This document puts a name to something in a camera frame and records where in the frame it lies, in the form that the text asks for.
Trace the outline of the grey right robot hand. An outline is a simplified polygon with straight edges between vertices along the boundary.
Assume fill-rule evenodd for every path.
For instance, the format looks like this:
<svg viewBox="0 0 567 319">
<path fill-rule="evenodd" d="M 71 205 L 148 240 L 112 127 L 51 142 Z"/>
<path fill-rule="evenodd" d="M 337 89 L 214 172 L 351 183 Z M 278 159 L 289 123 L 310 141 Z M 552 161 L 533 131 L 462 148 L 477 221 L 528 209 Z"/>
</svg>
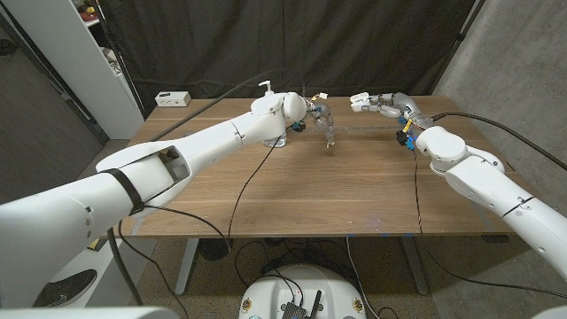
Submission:
<svg viewBox="0 0 567 319">
<path fill-rule="evenodd" d="M 433 126 L 432 119 L 422 113 L 417 103 L 401 92 L 378 95 L 362 92 L 351 96 L 350 102 L 356 113 L 378 112 L 387 118 L 404 118 L 422 130 Z"/>
</svg>

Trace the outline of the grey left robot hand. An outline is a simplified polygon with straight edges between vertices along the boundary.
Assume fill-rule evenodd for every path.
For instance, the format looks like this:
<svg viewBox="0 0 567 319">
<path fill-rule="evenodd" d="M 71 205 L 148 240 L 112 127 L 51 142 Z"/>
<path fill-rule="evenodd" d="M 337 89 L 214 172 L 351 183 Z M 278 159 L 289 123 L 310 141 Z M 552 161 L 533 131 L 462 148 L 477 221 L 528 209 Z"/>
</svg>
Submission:
<svg viewBox="0 0 567 319">
<path fill-rule="evenodd" d="M 324 133 L 327 139 L 327 148 L 332 146 L 335 143 L 333 128 L 334 120 L 330 107 L 323 103 L 312 102 L 308 108 L 307 117 L 312 118 L 315 126 Z"/>
</svg>

